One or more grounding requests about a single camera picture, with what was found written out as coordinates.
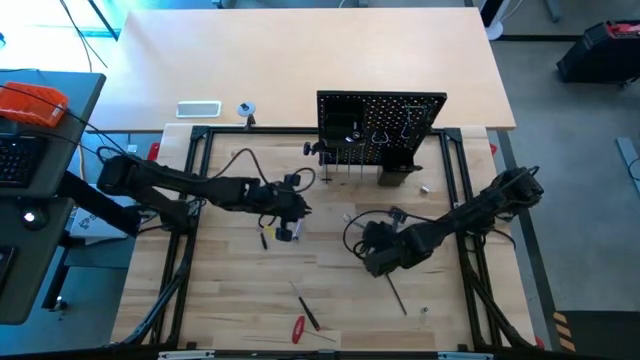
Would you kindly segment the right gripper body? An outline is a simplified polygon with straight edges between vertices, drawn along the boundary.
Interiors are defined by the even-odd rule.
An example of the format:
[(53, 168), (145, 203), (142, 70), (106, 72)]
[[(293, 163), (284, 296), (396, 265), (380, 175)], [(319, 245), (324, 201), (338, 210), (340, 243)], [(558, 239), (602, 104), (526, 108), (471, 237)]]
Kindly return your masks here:
[(430, 257), (430, 251), (414, 249), (395, 236), (368, 237), (364, 240), (364, 265), (374, 277), (379, 277), (396, 268), (409, 269)]

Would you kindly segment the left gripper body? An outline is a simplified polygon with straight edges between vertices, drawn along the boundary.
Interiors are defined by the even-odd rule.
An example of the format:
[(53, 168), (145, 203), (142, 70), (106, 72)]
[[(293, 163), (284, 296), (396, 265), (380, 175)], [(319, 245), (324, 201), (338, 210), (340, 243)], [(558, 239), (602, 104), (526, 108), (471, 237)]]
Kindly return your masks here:
[(304, 198), (285, 184), (265, 185), (258, 190), (258, 213), (296, 222), (312, 212)]

